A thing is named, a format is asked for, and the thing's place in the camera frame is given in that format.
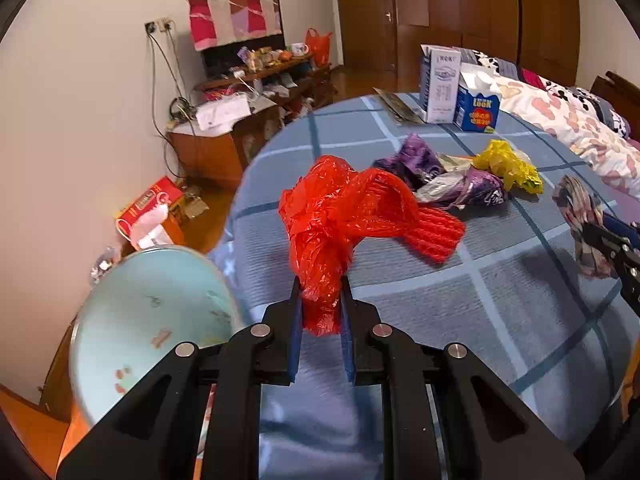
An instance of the red knitted fabric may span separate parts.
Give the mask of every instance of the red knitted fabric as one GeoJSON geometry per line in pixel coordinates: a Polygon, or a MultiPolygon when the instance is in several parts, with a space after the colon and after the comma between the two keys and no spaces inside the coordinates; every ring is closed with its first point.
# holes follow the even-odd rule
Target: red knitted fabric
{"type": "Polygon", "coordinates": [[[465,225],[455,216],[432,207],[420,208],[420,225],[404,234],[411,247],[443,264],[465,234],[465,225]]]}

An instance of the yellow plastic bag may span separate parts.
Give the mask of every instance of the yellow plastic bag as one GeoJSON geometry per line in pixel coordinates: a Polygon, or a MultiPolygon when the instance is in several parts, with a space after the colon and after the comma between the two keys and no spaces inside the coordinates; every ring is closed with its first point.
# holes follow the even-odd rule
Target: yellow plastic bag
{"type": "Polygon", "coordinates": [[[515,184],[529,193],[541,194],[545,185],[538,170],[530,163],[529,157],[522,152],[518,155],[506,140],[492,140],[484,152],[476,155],[472,164],[478,170],[490,171],[504,180],[504,189],[510,190],[515,184]]]}

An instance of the bed headboard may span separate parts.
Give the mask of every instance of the bed headboard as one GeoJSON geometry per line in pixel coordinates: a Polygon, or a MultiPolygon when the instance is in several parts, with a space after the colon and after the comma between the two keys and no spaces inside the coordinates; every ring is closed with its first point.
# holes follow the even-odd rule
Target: bed headboard
{"type": "Polygon", "coordinates": [[[640,140],[640,88],[614,72],[598,76],[591,93],[606,99],[620,115],[629,121],[631,138],[640,140]]]}

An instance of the blue checkered fabric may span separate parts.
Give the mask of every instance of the blue checkered fabric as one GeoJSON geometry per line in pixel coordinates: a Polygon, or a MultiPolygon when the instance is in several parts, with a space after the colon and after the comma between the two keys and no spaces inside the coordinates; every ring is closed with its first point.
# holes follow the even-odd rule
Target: blue checkered fabric
{"type": "MultiPolygon", "coordinates": [[[[401,98],[417,107],[416,94],[401,98]]],[[[361,171],[395,153],[412,132],[449,155],[478,153],[495,138],[448,124],[398,126],[368,96],[293,122],[260,152],[210,254],[247,323],[290,294],[294,276],[277,213],[282,190],[320,155],[340,156],[361,171]]],[[[551,135],[503,112],[497,132],[530,156],[546,182],[544,194],[514,192],[503,206],[465,209],[465,237],[441,267],[400,240],[366,238],[348,273],[353,295],[417,342],[438,348],[463,342],[575,449],[614,399],[640,328],[619,282],[577,272],[574,241],[551,197],[568,173],[610,213],[617,205],[600,178],[551,135]]],[[[296,383],[263,388],[260,474],[382,478],[382,428],[380,389],[347,382],[338,336],[305,334],[296,383]]]]}

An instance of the red gift box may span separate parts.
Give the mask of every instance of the red gift box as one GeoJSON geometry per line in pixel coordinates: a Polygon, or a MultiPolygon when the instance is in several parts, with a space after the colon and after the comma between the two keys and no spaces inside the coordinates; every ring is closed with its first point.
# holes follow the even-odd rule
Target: red gift box
{"type": "Polygon", "coordinates": [[[182,192],[167,176],[162,177],[127,207],[116,219],[118,231],[129,237],[131,226],[140,216],[157,205],[168,204],[169,209],[182,198],[182,192]]]}

